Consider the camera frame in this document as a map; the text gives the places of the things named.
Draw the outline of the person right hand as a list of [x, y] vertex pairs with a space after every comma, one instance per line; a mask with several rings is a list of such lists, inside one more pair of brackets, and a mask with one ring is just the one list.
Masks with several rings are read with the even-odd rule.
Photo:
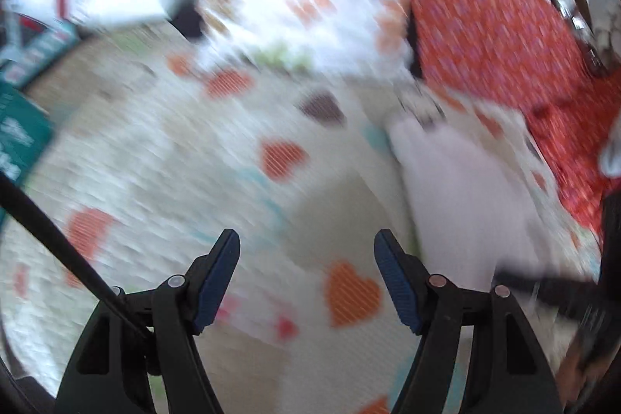
[[614, 359], [614, 355], [610, 354], [581, 369], [581, 351], [581, 343], [578, 337], [574, 337], [557, 371], [556, 383], [563, 408], [578, 400], [587, 383], [597, 383]]

